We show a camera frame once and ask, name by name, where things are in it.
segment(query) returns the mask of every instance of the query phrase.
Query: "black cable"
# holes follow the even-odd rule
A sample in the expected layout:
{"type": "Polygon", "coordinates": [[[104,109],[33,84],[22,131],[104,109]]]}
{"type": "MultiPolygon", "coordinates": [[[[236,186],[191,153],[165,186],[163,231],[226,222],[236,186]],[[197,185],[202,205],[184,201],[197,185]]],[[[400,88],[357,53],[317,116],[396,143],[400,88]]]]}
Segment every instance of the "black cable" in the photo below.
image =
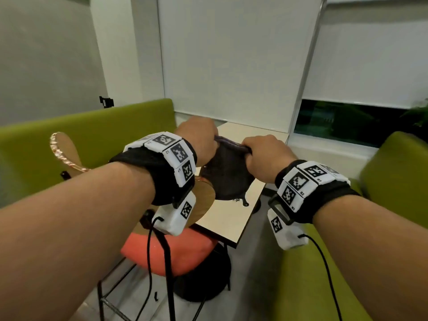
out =
{"type": "Polygon", "coordinates": [[[153,231],[153,227],[154,224],[156,223],[156,221],[163,221],[163,218],[158,216],[153,220],[152,225],[150,226],[150,231],[148,232],[148,238],[147,238],[147,270],[148,270],[148,293],[147,293],[147,297],[146,300],[144,301],[144,304],[141,307],[140,312],[138,312],[138,315],[136,316],[135,321],[138,321],[138,319],[140,318],[140,315],[143,311],[143,309],[146,307],[146,304],[148,302],[148,299],[150,297],[150,294],[152,292],[152,268],[150,266],[150,237],[152,236],[152,231],[153,231]]]}
{"type": "Polygon", "coordinates": [[[307,237],[310,241],[312,241],[321,254],[322,260],[324,261],[325,269],[327,270],[328,282],[330,284],[331,294],[333,295],[334,303],[336,305],[337,315],[339,316],[339,320],[342,321],[342,314],[340,313],[339,303],[337,302],[336,294],[334,292],[333,281],[331,280],[331,275],[330,275],[330,270],[328,269],[327,260],[325,259],[324,254],[321,251],[321,248],[319,247],[319,245],[315,242],[315,240],[313,238],[311,238],[310,236],[308,236],[306,234],[301,234],[298,236],[298,238],[303,238],[303,237],[307,237]]]}

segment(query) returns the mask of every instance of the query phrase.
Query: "red chair seat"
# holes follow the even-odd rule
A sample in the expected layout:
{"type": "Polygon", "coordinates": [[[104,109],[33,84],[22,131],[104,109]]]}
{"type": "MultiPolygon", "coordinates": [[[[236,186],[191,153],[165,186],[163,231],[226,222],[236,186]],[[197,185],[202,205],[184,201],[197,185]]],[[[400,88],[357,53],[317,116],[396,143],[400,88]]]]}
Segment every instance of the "red chair seat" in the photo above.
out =
{"type": "MultiPolygon", "coordinates": [[[[165,238],[171,248],[174,276],[194,270],[208,257],[218,242],[189,228],[184,229],[177,237],[166,235],[165,238]]],[[[147,268],[147,239],[147,235],[131,233],[121,249],[122,255],[147,268]]],[[[150,266],[154,274],[165,276],[163,249],[154,233],[150,239],[150,266]]]]}

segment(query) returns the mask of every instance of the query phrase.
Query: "person's right arm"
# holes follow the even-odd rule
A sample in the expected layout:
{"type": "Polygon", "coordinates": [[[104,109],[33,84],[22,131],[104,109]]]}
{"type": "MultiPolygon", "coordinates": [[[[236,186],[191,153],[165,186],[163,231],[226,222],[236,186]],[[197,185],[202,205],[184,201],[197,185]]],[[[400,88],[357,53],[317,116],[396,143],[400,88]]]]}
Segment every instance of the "person's right arm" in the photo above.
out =
{"type": "MultiPolygon", "coordinates": [[[[243,141],[247,167],[274,183],[297,159],[274,136],[243,141]]],[[[337,198],[315,214],[314,226],[355,296],[374,320],[428,320],[428,230],[362,197],[337,198]]]]}

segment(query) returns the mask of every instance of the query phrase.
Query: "white tabletop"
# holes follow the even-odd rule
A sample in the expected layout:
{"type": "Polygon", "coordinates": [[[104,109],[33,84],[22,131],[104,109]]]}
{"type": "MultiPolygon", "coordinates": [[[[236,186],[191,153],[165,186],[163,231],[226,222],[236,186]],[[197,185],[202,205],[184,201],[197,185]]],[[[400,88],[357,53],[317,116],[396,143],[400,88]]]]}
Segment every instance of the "white tabletop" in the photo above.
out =
{"type": "MultiPolygon", "coordinates": [[[[272,134],[283,142],[288,138],[287,133],[275,132],[237,123],[225,123],[218,127],[218,132],[220,136],[224,136],[238,143],[241,143],[246,137],[257,135],[272,134]]],[[[249,203],[248,207],[243,206],[242,200],[238,202],[215,200],[214,204],[196,223],[194,228],[227,245],[236,247],[264,186],[265,183],[257,179],[254,180],[245,195],[249,203]]]]}

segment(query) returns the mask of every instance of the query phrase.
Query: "window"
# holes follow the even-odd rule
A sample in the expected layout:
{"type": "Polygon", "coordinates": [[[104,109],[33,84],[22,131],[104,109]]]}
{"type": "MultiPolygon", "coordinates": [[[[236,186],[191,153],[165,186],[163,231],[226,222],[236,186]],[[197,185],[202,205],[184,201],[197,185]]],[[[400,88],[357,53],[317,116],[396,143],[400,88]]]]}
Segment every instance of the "window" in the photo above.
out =
{"type": "Polygon", "coordinates": [[[378,148],[396,130],[427,141],[428,107],[397,109],[303,99],[294,132],[378,148]]]}

